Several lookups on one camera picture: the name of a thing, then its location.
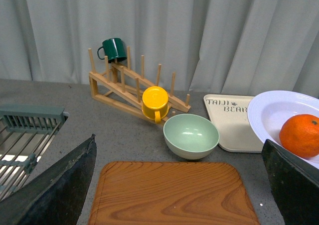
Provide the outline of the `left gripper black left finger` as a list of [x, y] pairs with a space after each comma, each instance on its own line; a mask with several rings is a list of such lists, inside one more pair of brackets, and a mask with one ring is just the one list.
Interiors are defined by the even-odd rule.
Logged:
[[95, 135], [0, 203], [2, 225], [75, 225], [92, 180]]

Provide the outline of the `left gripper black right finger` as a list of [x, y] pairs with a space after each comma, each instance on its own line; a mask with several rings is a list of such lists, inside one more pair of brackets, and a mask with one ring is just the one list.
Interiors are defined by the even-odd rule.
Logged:
[[262, 158], [272, 195], [287, 225], [319, 223], [319, 170], [267, 139]]

